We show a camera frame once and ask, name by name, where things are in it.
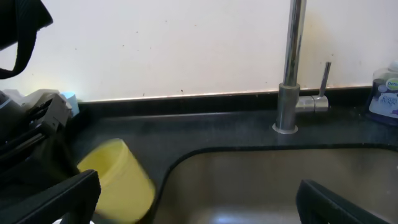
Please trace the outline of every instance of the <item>white wall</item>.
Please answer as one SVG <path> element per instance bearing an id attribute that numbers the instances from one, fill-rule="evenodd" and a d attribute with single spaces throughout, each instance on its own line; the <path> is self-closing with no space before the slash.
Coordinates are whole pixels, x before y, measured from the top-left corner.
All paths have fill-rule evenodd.
<path id="1" fill-rule="evenodd" d="M 43 0 L 26 70 L 0 89 L 73 90 L 84 101 L 276 90 L 290 0 Z M 397 0 L 308 0 L 298 82 L 370 85 L 398 58 Z M 0 52 L 14 66 L 16 46 Z"/>

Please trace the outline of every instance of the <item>stainless steel sink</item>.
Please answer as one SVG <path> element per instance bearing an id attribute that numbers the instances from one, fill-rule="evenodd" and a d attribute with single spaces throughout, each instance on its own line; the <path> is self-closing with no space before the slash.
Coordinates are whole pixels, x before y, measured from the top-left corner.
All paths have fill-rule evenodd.
<path id="1" fill-rule="evenodd" d="M 398 223 L 398 153 L 383 149 L 199 154 L 169 175 L 154 223 L 300 223 L 302 179 Z"/>

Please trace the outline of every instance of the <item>soap bottle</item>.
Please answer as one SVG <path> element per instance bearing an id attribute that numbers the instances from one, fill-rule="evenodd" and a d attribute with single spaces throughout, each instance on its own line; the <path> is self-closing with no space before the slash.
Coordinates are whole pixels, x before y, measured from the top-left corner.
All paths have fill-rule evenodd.
<path id="1" fill-rule="evenodd" d="M 365 115 L 378 122 L 398 126 L 398 60 L 391 62 L 388 68 L 374 72 Z"/>

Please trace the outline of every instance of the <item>faucet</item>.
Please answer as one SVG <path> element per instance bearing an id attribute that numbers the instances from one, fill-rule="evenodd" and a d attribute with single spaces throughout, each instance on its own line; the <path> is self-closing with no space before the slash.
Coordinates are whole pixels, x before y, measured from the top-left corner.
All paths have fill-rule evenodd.
<path id="1" fill-rule="evenodd" d="M 305 6 L 307 0 L 290 0 L 289 27 L 285 56 L 284 81 L 279 84 L 278 110 L 276 123 L 272 128 L 281 134 L 296 133 L 296 112 L 320 112 L 329 108 L 328 98 L 324 95 L 331 62 L 327 62 L 318 96 L 300 96 L 297 83 L 297 71 L 301 41 L 303 37 Z"/>

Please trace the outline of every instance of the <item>faucet lever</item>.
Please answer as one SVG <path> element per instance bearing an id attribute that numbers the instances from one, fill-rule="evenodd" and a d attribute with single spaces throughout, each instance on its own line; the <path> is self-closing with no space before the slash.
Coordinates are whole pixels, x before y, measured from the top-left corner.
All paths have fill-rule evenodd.
<path id="1" fill-rule="evenodd" d="M 323 97 L 325 95 L 326 83 L 328 82 L 329 71 L 331 62 L 327 62 L 325 65 L 325 72 L 323 73 L 321 88 L 319 89 L 319 96 Z"/>

